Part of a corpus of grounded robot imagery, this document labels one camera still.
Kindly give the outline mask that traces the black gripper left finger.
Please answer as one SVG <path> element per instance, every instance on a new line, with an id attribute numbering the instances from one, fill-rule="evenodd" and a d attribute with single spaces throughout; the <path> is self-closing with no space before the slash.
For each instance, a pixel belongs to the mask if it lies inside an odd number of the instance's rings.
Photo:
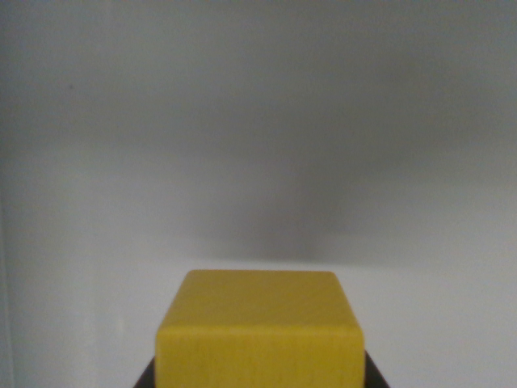
<path id="1" fill-rule="evenodd" d="M 142 372 L 134 388 L 154 388 L 154 359 L 152 359 Z"/>

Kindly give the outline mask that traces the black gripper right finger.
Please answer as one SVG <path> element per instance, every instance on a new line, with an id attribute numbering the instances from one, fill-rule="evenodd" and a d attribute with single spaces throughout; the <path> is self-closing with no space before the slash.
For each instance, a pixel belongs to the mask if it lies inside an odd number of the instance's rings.
<path id="1" fill-rule="evenodd" d="M 365 352 L 364 388 L 389 388 L 389 384 L 368 352 Z"/>

